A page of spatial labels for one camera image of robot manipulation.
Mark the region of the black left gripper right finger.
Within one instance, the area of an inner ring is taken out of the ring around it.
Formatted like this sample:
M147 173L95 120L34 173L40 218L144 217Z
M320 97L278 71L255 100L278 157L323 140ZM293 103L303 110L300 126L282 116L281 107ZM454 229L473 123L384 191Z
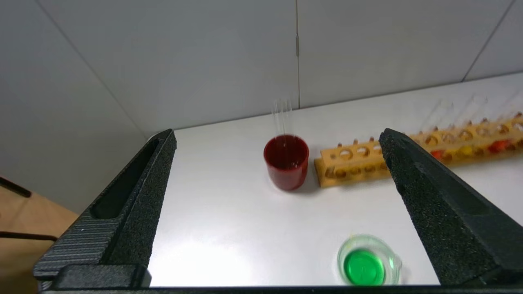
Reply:
M379 143L439 282L521 286L522 226L407 135L386 128Z

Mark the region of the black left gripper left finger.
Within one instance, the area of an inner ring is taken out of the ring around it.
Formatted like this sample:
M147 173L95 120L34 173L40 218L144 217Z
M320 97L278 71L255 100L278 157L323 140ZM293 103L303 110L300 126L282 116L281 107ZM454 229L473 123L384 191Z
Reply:
M148 271L177 140L153 136L37 261L39 287L149 287Z

